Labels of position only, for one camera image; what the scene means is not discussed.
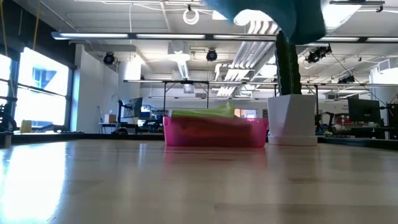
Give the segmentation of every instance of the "cardboard box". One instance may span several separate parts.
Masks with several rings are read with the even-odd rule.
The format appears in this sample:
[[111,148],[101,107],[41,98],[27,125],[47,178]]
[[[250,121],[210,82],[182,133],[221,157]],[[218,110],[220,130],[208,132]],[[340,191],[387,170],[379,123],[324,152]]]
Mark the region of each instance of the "cardboard box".
[[116,115],[106,114],[104,117],[104,123],[116,123]]

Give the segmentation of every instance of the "green cloth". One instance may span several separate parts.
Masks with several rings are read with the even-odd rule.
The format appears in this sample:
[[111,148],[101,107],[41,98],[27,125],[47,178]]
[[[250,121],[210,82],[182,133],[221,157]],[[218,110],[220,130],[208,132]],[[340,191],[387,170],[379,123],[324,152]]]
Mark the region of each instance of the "green cloth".
[[245,10],[260,10],[284,31],[291,44],[309,44],[326,35],[322,3],[325,0],[205,0],[232,21]]
[[193,117],[193,118],[233,118],[235,107],[232,103],[220,106],[215,109],[202,110],[173,110],[172,117]]

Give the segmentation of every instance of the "desk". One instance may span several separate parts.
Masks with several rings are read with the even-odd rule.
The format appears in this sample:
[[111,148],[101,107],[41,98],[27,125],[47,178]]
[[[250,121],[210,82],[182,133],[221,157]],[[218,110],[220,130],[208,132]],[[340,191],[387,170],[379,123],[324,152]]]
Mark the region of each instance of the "desk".
[[137,134],[141,132],[141,129],[138,127],[138,124],[127,124],[127,123],[98,123],[101,126],[101,131],[100,133],[103,134],[103,130],[105,128],[114,128],[120,127],[120,128],[131,128],[134,129],[134,134]]
[[396,135],[397,129],[390,127],[383,128],[352,128],[352,134],[356,138],[376,138],[376,139],[386,139],[386,132],[390,133],[390,135]]

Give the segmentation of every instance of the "ceiling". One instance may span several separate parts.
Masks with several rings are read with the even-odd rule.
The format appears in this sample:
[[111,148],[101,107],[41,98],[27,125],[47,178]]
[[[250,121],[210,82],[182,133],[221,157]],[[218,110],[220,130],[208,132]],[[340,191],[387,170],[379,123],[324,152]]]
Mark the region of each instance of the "ceiling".
[[[385,10],[397,10],[398,1],[385,0]],[[22,7],[35,14],[36,1],[15,0]],[[40,7],[40,18],[60,31],[77,32],[129,32],[129,11],[131,10],[131,32],[174,32],[174,33],[246,33],[248,26],[237,26],[227,21],[214,21],[211,15],[200,13],[200,19],[195,25],[188,25],[182,19],[184,11],[157,11],[141,6],[129,4],[104,4],[103,2],[81,2],[75,0],[41,0],[44,5]],[[161,9],[160,5],[149,5]],[[185,9],[186,6],[164,6],[166,10]],[[363,7],[362,9],[375,9],[376,7]],[[345,24],[337,28],[333,35],[376,35],[398,36],[398,14],[388,12],[356,12]],[[133,44],[141,52],[147,62],[146,73],[172,73],[177,69],[177,64],[167,58],[168,41],[150,40],[102,40],[87,45],[90,51],[104,53],[101,48],[105,45]],[[191,56],[188,67],[191,70],[214,71],[217,62],[206,61],[206,51],[215,48],[218,60],[233,60],[239,50],[240,42],[190,42]],[[368,81],[369,68],[386,57],[398,55],[398,45],[394,44],[332,44],[333,53],[345,68],[355,68],[356,78],[361,82]],[[121,60],[129,60],[130,53],[119,52],[116,54]],[[329,55],[320,63],[307,65],[303,57],[299,59],[302,81],[314,82],[329,81],[332,75],[345,71],[334,57]]]

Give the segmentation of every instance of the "table surface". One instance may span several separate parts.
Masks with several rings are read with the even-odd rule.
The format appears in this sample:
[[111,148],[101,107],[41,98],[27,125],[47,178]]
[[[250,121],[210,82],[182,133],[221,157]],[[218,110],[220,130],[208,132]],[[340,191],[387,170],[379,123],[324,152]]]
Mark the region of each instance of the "table surface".
[[398,154],[79,140],[0,151],[2,223],[397,223]]

